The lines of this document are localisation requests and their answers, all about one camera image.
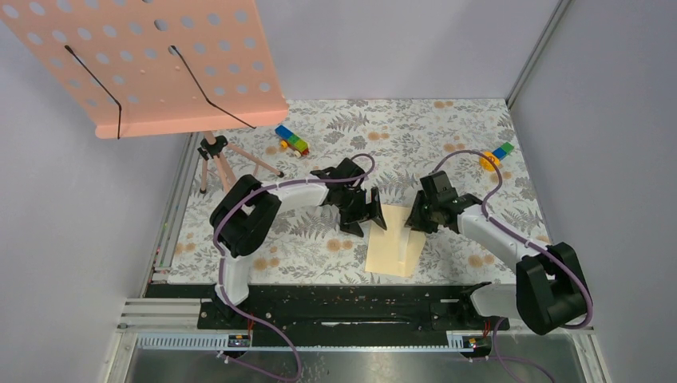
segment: gray floor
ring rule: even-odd
[[[500,337],[501,354],[525,357],[550,371],[557,381],[584,381],[573,343],[564,335]],[[225,365],[216,353],[139,349],[127,383],[272,383],[275,380],[238,365]],[[512,381],[497,361],[468,363],[457,353],[302,353],[304,383],[434,383]],[[242,360],[275,373],[293,375],[289,352],[250,352]],[[549,381],[533,367],[508,363],[522,380]]]

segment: colorful building block toy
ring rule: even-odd
[[[304,140],[301,140],[299,136],[296,136],[289,129],[285,128],[284,125],[278,126],[275,129],[275,133],[277,133],[277,135],[280,136],[280,138],[282,138],[282,141],[280,141],[282,147],[283,148],[291,147],[294,150],[295,156],[297,157],[305,156],[309,153],[308,143]]]
[[[484,154],[485,156],[491,159],[491,162],[495,163],[496,166],[498,166],[501,164],[501,160],[503,160],[508,154],[510,154],[510,152],[512,152],[514,148],[515,147],[512,146],[509,142],[506,142],[493,152],[484,152]],[[491,164],[484,158],[480,158],[480,164],[484,169],[493,172],[493,166],[491,166]]]

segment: tripod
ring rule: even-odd
[[[244,149],[235,146],[226,140],[225,136],[216,136],[214,133],[206,131],[202,132],[204,134],[204,139],[200,142],[200,148],[197,149],[198,153],[202,156],[202,182],[200,184],[200,193],[204,194],[207,192],[207,167],[208,161],[210,159],[214,160],[216,165],[216,170],[219,173],[219,178],[221,183],[224,186],[224,192],[228,192],[232,186],[237,181],[235,173],[232,171],[231,165],[228,163],[226,156],[222,153],[224,148],[229,148],[233,152],[246,157],[248,160],[254,162],[257,167],[262,166],[275,174],[276,176],[282,178],[284,173],[280,170],[273,168],[271,165],[266,164],[260,158],[252,155],[251,153],[245,152]]]

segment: white wall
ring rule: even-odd
[[[258,0],[290,99],[507,97],[557,0]]]
[[[575,2],[513,108],[615,383],[677,377],[675,20],[674,0]]]
[[[99,140],[0,23],[0,381],[95,381],[138,294],[182,136]]]

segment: tripod leg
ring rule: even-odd
[[[202,182],[200,184],[200,194],[207,192],[207,160],[202,160]]]
[[[271,172],[273,172],[273,174],[275,174],[276,176],[278,176],[278,177],[280,177],[280,178],[281,178],[281,177],[284,177],[284,173],[282,173],[281,171],[279,171],[279,170],[273,168],[271,165],[266,164],[266,163],[263,162],[260,158],[258,158],[258,157],[256,157],[256,156],[253,156],[251,153],[245,152],[242,148],[237,147],[237,146],[235,146],[235,145],[233,145],[233,144],[228,144],[228,145],[226,145],[226,148],[229,148],[229,149],[231,149],[233,152],[235,152],[235,153],[237,153],[237,154],[239,154],[239,155],[241,155],[241,156],[246,157],[248,160],[253,161],[255,164],[259,164],[259,165],[263,166],[264,168],[266,168],[266,169],[270,170]]]
[[[219,178],[221,178],[221,183],[224,185],[224,192],[228,193],[228,191],[231,190],[231,185],[228,183],[228,179],[226,178],[224,166],[218,157],[214,158],[214,164],[216,164],[216,169],[219,171]]]
[[[228,181],[231,183],[231,185],[234,185],[235,182],[237,182],[237,177],[235,177],[235,173],[232,171],[231,165],[228,163],[228,160],[223,153],[219,154],[218,161],[220,161],[221,165],[224,167],[226,178],[228,178]]]

